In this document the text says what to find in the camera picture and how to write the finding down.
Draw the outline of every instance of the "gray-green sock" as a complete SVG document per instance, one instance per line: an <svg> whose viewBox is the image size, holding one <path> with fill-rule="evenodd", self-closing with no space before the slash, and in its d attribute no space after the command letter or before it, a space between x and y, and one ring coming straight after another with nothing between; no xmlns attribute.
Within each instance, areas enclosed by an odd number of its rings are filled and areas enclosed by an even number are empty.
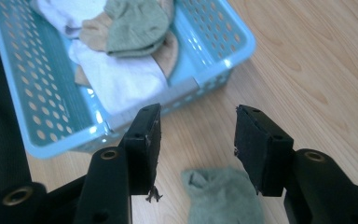
<svg viewBox="0 0 358 224"><path fill-rule="evenodd" d="M108 0L104 10L114 21L106 42L106 52L112 56L151 54L169 28L169 19L156 0Z"/></svg>
<svg viewBox="0 0 358 224"><path fill-rule="evenodd" d="M264 223L260 201L249 176L233 168L182 172L191 199L188 224Z"/></svg>

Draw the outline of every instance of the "beige fabric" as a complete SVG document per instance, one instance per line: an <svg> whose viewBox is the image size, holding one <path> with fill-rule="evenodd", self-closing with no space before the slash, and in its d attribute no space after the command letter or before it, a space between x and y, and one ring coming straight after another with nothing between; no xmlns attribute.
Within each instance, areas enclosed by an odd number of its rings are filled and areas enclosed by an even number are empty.
<svg viewBox="0 0 358 224"><path fill-rule="evenodd" d="M105 13L101 13L96 18L83 21L83 27L79 38L89 48L96 51L104 51L108 37L109 26L113 23L112 19Z"/></svg>
<svg viewBox="0 0 358 224"><path fill-rule="evenodd" d="M171 76L173 68L176 65L179 53L179 43L173 32L169 31L165 40L159 49L152 53L152 57L161 68L166 78Z"/></svg>

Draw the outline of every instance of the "screw hole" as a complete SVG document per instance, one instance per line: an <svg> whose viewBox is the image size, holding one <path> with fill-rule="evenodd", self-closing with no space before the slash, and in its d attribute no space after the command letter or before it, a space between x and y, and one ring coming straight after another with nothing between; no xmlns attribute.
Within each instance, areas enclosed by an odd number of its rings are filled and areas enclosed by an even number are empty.
<svg viewBox="0 0 358 224"><path fill-rule="evenodd" d="M96 223L105 222L109 218L107 211L101 211L94 214L92 220Z"/></svg>
<svg viewBox="0 0 358 224"><path fill-rule="evenodd" d="M13 206L19 203L25 202L31 197L33 189L31 187L21 187L19 189L11 191L2 201L6 206Z"/></svg>
<svg viewBox="0 0 358 224"><path fill-rule="evenodd" d="M116 150L107 150L101 154L101 158L103 160L112 160L118 156L118 152Z"/></svg>
<svg viewBox="0 0 358 224"><path fill-rule="evenodd" d="M325 160L323 155L316 153L316 152L312 152L312 151L306 152L305 156L312 161L324 161Z"/></svg>

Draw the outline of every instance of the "basket hole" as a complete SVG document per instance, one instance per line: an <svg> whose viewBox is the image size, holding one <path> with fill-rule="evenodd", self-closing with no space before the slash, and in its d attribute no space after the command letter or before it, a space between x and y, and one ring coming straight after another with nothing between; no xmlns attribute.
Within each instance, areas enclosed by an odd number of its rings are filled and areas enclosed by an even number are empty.
<svg viewBox="0 0 358 224"><path fill-rule="evenodd" d="M7 27L8 27L9 29L13 29L13 26L12 26L8 21L6 21L5 24L7 25Z"/></svg>
<svg viewBox="0 0 358 224"><path fill-rule="evenodd" d="M222 21L224 19L223 14L221 12L217 13L219 20Z"/></svg>
<svg viewBox="0 0 358 224"><path fill-rule="evenodd" d="M45 71L44 71L43 69L38 68L38 70L39 70L39 72L40 72L42 75L45 75L45 74L46 74L46 73L45 73Z"/></svg>
<svg viewBox="0 0 358 224"><path fill-rule="evenodd" d="M24 47L29 48L28 44L25 43L25 41L22 40L21 43L22 43L22 45L23 45Z"/></svg>
<svg viewBox="0 0 358 224"><path fill-rule="evenodd" d="M32 94L32 92L28 89L25 89L25 93L29 96L29 97L34 97L34 95Z"/></svg>
<svg viewBox="0 0 358 224"><path fill-rule="evenodd" d="M25 55L27 55L28 58L31 58L31 57L32 57L30 51L25 50L24 53L25 53Z"/></svg>
<svg viewBox="0 0 358 224"><path fill-rule="evenodd" d="M62 115L62 119L63 119L65 122L68 122L68 118L67 118L65 115Z"/></svg>
<svg viewBox="0 0 358 224"><path fill-rule="evenodd" d="M11 36L11 38L15 39L16 36L13 35L13 33L11 33L10 31L8 32L8 34Z"/></svg>
<svg viewBox="0 0 358 224"><path fill-rule="evenodd" d="M234 39L235 39L235 41L237 41L237 43L241 42L241 38L240 38L240 36L238 34L234 35Z"/></svg>
<svg viewBox="0 0 358 224"><path fill-rule="evenodd" d="M14 53L14 55L16 56L16 58L20 61L22 61L22 57L18 54L18 53Z"/></svg>
<svg viewBox="0 0 358 224"><path fill-rule="evenodd" d="M34 37L34 36L31 34L31 32L29 32L29 31L27 31L27 35L28 35L29 37Z"/></svg>
<svg viewBox="0 0 358 224"><path fill-rule="evenodd" d="M56 105L55 105L54 101L52 101L52 100L48 100L48 102L50 103L50 105L51 105L51 106L56 107Z"/></svg>
<svg viewBox="0 0 358 224"><path fill-rule="evenodd" d="M27 63L30 65L30 67L34 68L34 64L32 62L28 61Z"/></svg>
<svg viewBox="0 0 358 224"><path fill-rule="evenodd" d="M36 133L37 133L37 136L39 136L40 139L42 139L42 140L46 139L46 135L42 131L37 130Z"/></svg>
<svg viewBox="0 0 358 224"><path fill-rule="evenodd" d="M34 87L35 87L37 90L42 91L42 87L41 87L39 84L35 83L35 84L34 84Z"/></svg>
<svg viewBox="0 0 358 224"><path fill-rule="evenodd" d="M25 83L27 85L30 84L30 82L28 81L28 79L26 77L21 77L21 80L23 83Z"/></svg>
<svg viewBox="0 0 358 224"><path fill-rule="evenodd" d="M34 79L39 79L39 76L38 76L35 72L31 72L31 76L32 76Z"/></svg>
<svg viewBox="0 0 358 224"><path fill-rule="evenodd" d="M226 22L226 27L229 31L231 31L232 27L231 27L231 24L229 22Z"/></svg>
<svg viewBox="0 0 358 224"><path fill-rule="evenodd" d="M36 110L36 105L32 102L28 102L28 105L31 107L31 109Z"/></svg>
<svg viewBox="0 0 358 224"><path fill-rule="evenodd" d="M51 122L51 120L47 119L46 124L48 125L49 128L53 128L53 122Z"/></svg>
<svg viewBox="0 0 358 224"><path fill-rule="evenodd" d="M32 51L34 52L35 55L39 55L39 52L37 52L36 49L32 49Z"/></svg>
<svg viewBox="0 0 358 224"><path fill-rule="evenodd" d="M51 138L51 140L53 140L53 142L57 142L57 140L58 140L57 135L55 135L54 133L50 134L50 138Z"/></svg>
<svg viewBox="0 0 358 224"><path fill-rule="evenodd" d="M58 130L60 130L61 132L63 131L63 127L62 127L62 125L61 125L60 123L57 123L57 128L58 128Z"/></svg>
<svg viewBox="0 0 358 224"><path fill-rule="evenodd" d="M186 102L190 102L194 97L192 95L189 95L185 98Z"/></svg>
<svg viewBox="0 0 358 224"><path fill-rule="evenodd" d="M49 95L49 96L52 96L53 93L49 90L49 89L45 89L45 92Z"/></svg>
<svg viewBox="0 0 358 224"><path fill-rule="evenodd" d="M25 73L25 68L24 68L21 64L19 64L18 67L19 67L20 71L22 71L23 73Z"/></svg>
<svg viewBox="0 0 358 224"><path fill-rule="evenodd" d="M42 96L42 95L37 95L37 98L39 98L40 102L42 102L42 103L45 103L45 102L46 102L45 97Z"/></svg>
<svg viewBox="0 0 358 224"><path fill-rule="evenodd" d="M60 118L60 115L59 115L56 111L53 111L53 116L54 116L54 118L56 118L56 119L59 119L59 118Z"/></svg>
<svg viewBox="0 0 358 224"><path fill-rule="evenodd" d="M40 121L40 118L38 118L37 116L33 115L33 120L37 125L40 125L42 122Z"/></svg>
<svg viewBox="0 0 358 224"><path fill-rule="evenodd" d="M42 78L43 83L48 86L48 81L45 78Z"/></svg>
<svg viewBox="0 0 358 224"><path fill-rule="evenodd" d="M197 95L198 96L201 96L201 95L203 95L205 93L205 90L199 90L199 91L197 91Z"/></svg>
<svg viewBox="0 0 358 224"><path fill-rule="evenodd" d="M63 108L63 105L58 105L61 111L65 111L65 108Z"/></svg>
<svg viewBox="0 0 358 224"><path fill-rule="evenodd" d="M42 107L42 111L45 115L49 115L50 114L50 111L48 111L47 108L45 108L44 106Z"/></svg>
<svg viewBox="0 0 358 224"><path fill-rule="evenodd" d="M176 108L176 107L179 107L179 105L181 105L182 103L180 103L180 102L176 102L176 103L174 103L173 105L172 105L172 107L174 107L174 108Z"/></svg>

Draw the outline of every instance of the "floor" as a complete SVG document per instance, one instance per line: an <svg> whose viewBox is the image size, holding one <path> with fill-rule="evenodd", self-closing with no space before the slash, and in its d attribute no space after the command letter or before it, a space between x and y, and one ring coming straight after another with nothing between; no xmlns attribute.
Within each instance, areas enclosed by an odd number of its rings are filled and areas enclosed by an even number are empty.
<svg viewBox="0 0 358 224"><path fill-rule="evenodd" d="M162 119L159 203L132 197L133 223L186 223L190 199L180 180L189 168L241 164L233 156L235 107L264 111L295 139L295 149L332 157L358 185L358 1L229 0L257 40L254 56L228 84ZM87 172L90 155L40 161L34 181L48 190ZM287 223L282 198L263 198L266 223Z"/></svg>

